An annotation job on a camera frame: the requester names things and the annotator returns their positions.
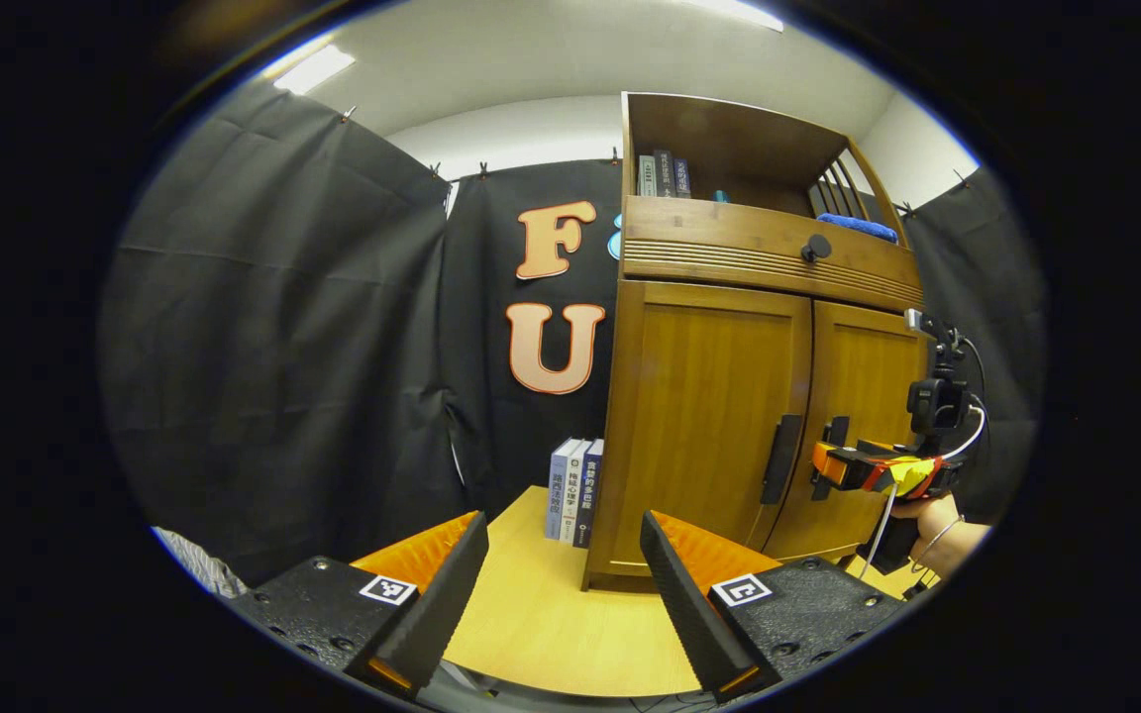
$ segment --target blue towel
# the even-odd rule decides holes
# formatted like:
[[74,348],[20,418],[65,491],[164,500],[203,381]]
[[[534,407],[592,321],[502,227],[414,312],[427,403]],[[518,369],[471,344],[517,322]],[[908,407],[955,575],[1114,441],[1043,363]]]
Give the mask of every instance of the blue towel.
[[833,213],[822,213],[816,217],[816,220],[825,222],[834,222],[834,225],[843,226],[847,229],[856,229],[864,232],[866,235],[873,235],[874,237],[881,237],[887,240],[888,243],[899,244],[897,242],[897,232],[888,226],[879,225],[874,221],[863,221],[859,218],[850,218],[847,216],[835,216]]

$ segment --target bracelet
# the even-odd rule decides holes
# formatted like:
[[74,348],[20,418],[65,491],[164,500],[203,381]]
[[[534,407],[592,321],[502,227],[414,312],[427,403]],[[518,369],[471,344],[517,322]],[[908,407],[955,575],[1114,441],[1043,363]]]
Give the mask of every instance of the bracelet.
[[942,529],[941,532],[936,533],[936,536],[932,537],[932,542],[926,543],[926,546],[923,548],[923,551],[919,553],[919,559],[914,560],[914,566],[909,568],[911,574],[922,573],[923,569],[926,568],[922,565],[922,562],[923,562],[923,557],[928,556],[928,550],[931,550],[932,545],[936,544],[939,541],[939,538],[945,536],[945,533],[949,532],[949,528],[954,527],[954,525],[960,522],[965,522],[965,515],[960,515],[958,519],[946,525],[945,529]]

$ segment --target book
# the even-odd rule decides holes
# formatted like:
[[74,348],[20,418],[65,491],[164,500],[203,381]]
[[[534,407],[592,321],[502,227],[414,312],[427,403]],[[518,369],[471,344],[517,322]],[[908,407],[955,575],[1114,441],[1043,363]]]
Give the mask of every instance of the book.
[[597,493],[601,491],[601,454],[606,441],[598,438],[583,455],[583,478],[580,483],[580,511],[575,516],[574,545],[589,546],[592,519],[597,515]]
[[580,443],[577,438],[567,438],[549,456],[549,511],[544,515],[544,537],[561,538],[561,501],[566,497],[567,456]]
[[675,197],[691,198],[689,191],[689,163],[685,159],[674,159],[672,165],[675,171]]
[[661,198],[675,198],[675,171],[672,168],[671,151],[654,151],[654,177],[657,180],[657,195]]
[[561,542],[574,542],[574,517],[580,509],[580,477],[583,475],[583,453],[592,446],[590,440],[581,440],[580,446],[567,456],[567,483],[561,499]]
[[637,195],[657,195],[657,180],[654,177],[654,157],[640,157],[637,171]]

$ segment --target orange letter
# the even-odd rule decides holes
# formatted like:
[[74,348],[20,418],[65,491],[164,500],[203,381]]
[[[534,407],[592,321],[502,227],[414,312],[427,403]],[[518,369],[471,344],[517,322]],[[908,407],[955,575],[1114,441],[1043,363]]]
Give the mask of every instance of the orange letter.
[[[567,218],[558,227],[558,220]],[[526,226],[526,259],[517,267],[519,279],[549,278],[561,275],[570,262],[558,257],[558,243],[567,252],[580,250],[580,221],[597,220],[597,209],[586,200],[566,203],[565,206],[535,208],[517,216]]]
[[540,349],[544,341],[544,322],[552,310],[544,303],[511,303],[504,311],[513,326],[508,338],[508,368],[513,379],[531,391],[542,394],[570,394],[589,383],[592,373],[592,342],[597,338],[597,323],[606,319],[606,310],[596,303],[570,303],[561,316],[570,322],[570,359],[560,372],[544,368]]

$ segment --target drawer knob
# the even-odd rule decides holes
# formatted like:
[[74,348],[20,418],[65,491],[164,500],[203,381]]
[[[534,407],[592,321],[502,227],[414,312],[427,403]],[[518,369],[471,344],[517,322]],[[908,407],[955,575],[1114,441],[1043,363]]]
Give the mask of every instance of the drawer knob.
[[812,234],[812,237],[809,238],[809,244],[800,248],[800,257],[809,262],[816,262],[818,258],[828,258],[830,240],[825,238],[822,234]]

